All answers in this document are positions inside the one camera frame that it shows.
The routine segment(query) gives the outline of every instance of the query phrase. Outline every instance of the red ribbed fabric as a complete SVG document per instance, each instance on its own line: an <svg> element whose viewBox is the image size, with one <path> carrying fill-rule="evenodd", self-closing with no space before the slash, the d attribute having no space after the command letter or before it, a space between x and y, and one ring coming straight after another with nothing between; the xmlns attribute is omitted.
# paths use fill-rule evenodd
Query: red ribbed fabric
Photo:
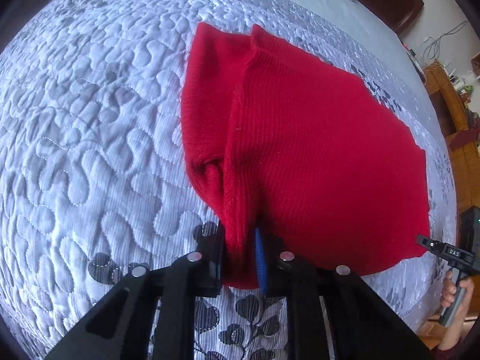
<svg viewBox="0 0 480 360"><path fill-rule="evenodd" d="M186 171L226 228L226 283L256 286L253 230L318 267L422 256L425 152L355 75L255 25L200 24L181 99Z"/></svg>

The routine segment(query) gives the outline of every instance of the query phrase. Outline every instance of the silver screw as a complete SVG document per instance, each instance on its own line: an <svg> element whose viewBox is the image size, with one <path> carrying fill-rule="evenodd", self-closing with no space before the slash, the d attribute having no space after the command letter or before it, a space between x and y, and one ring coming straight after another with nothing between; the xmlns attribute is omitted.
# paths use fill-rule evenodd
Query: silver screw
<svg viewBox="0 0 480 360"><path fill-rule="evenodd" d="M145 273L147 273L147 269L144 266L136 266L131 270L131 275L134 278L139 278L140 276L143 276Z"/></svg>
<svg viewBox="0 0 480 360"><path fill-rule="evenodd" d="M194 263L195 261L200 261L202 259L202 254L199 251L193 251L187 254L187 260Z"/></svg>
<svg viewBox="0 0 480 360"><path fill-rule="evenodd" d="M283 261L292 261L295 255L291 251L283 251L280 253L280 259Z"/></svg>
<svg viewBox="0 0 480 360"><path fill-rule="evenodd" d="M339 265L335 270L339 275L342 276L347 276L350 274L350 268L348 268L346 265Z"/></svg>

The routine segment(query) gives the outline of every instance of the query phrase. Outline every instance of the cable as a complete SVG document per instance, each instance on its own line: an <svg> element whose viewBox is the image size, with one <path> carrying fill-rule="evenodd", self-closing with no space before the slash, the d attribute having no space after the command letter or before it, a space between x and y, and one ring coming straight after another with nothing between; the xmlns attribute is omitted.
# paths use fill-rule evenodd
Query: cable
<svg viewBox="0 0 480 360"><path fill-rule="evenodd" d="M429 36L427 39L423 41L423 43L427 42L428 40L432 40L432 42L425 48L423 51L423 64L425 65L425 56L427 57L428 61L432 61L435 59L440 58L440 43L444 36L454 35L457 32L460 32L462 28L464 28L468 24L468 20L462 21L459 25L453 27L450 31L445 32L444 34L440 35L437 39L432 38Z"/></svg>

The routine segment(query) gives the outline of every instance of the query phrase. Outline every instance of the bed sheet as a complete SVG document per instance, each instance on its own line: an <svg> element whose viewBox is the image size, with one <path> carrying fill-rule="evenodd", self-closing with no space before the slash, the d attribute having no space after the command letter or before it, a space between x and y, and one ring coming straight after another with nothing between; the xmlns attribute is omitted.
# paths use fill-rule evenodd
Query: bed sheet
<svg viewBox="0 0 480 360"><path fill-rule="evenodd" d="M216 226L186 177L179 125L200 21L238 33L256 23L362 77L426 150L431 234L454 241L426 91L395 35L344 1L53 0L20 31L0 55L0 313L31 358L133 267L167 266L195 248L195 228ZM364 280L416 329L445 269L425 254ZM284 299L224 287L196 306L197 359L286 358Z"/></svg>

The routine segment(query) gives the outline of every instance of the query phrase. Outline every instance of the white wall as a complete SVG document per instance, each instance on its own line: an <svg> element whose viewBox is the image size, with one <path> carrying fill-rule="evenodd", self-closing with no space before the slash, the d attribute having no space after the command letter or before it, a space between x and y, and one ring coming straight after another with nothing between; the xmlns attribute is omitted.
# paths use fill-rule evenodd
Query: white wall
<svg viewBox="0 0 480 360"><path fill-rule="evenodd" d="M450 31L467 18L463 14L455 0L423 0L425 3L423 11L404 33L400 39L409 45L417 54L417 59L422 63L422 55L429 44L423 43L425 38L431 36L436 39L445 32ZM480 40L468 23L459 33L442 38L440 47L440 61L443 64L450 63L446 70L451 73L457 69L457 76L470 76L467 84L473 82L474 75L469 73L472 70L471 59L480 53ZM480 113L480 83L476 81L472 95L472 102L469 104L472 111Z"/></svg>

